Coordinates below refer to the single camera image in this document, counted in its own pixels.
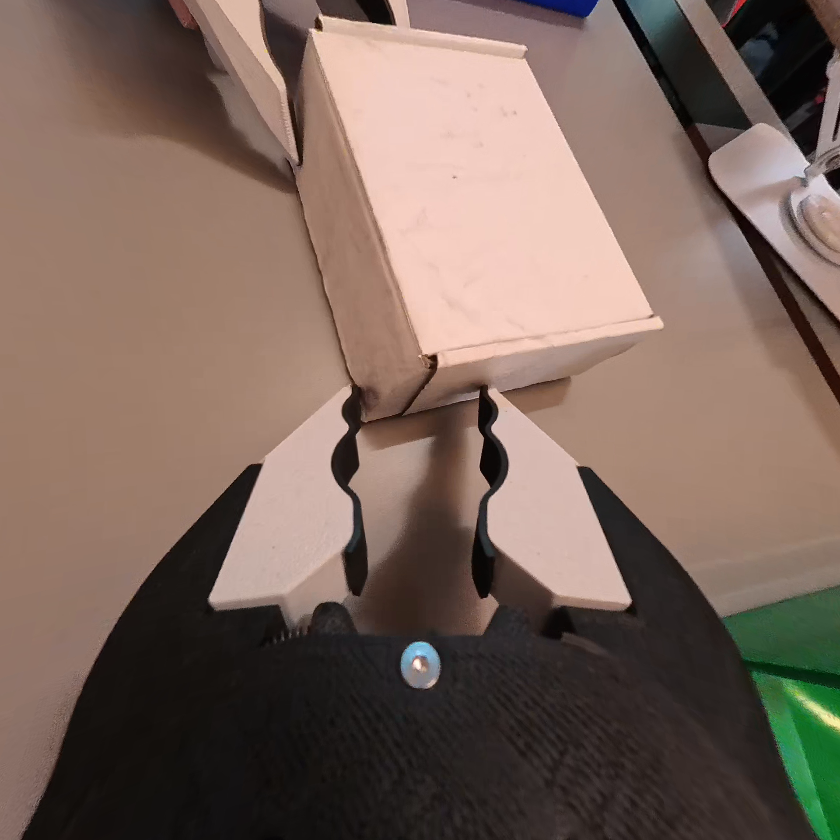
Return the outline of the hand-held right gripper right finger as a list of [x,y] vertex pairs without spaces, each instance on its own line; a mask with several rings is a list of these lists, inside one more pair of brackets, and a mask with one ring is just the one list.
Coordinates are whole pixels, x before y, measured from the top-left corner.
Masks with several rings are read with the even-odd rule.
[[632,599],[574,458],[494,388],[479,390],[472,580],[524,611],[623,611]]

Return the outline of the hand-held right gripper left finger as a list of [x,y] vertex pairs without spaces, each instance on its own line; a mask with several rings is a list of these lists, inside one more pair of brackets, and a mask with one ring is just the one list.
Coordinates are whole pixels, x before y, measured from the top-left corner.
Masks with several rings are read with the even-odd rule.
[[360,466],[361,392],[340,389],[263,459],[208,596],[217,611],[278,606],[298,627],[362,594],[366,537],[350,483]]

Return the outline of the white cardboard mailer box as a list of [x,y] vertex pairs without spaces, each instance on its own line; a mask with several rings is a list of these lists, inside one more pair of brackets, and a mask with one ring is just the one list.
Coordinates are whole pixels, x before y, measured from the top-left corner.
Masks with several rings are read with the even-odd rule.
[[577,375],[663,328],[526,52],[308,33],[297,188],[366,422]]

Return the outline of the green plastic bin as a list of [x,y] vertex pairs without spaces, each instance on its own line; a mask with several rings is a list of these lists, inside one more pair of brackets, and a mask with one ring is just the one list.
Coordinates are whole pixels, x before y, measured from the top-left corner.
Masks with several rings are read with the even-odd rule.
[[814,832],[839,838],[838,586],[723,619]]

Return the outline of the white stand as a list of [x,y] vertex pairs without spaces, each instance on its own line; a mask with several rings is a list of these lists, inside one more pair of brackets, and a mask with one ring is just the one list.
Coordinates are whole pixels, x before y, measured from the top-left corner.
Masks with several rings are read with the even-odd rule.
[[813,161],[759,123],[714,151],[708,166],[724,196],[839,319],[839,195],[827,179],[839,166],[837,49],[826,78]]

